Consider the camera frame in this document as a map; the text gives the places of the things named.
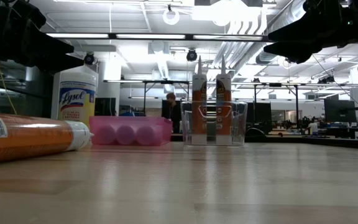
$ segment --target table surface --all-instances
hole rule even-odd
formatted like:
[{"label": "table surface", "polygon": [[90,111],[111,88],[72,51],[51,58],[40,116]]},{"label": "table surface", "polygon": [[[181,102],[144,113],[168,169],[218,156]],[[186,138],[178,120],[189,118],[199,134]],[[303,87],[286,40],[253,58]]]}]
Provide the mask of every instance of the table surface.
[{"label": "table surface", "polygon": [[2,163],[0,223],[358,223],[358,150],[172,142]]}]

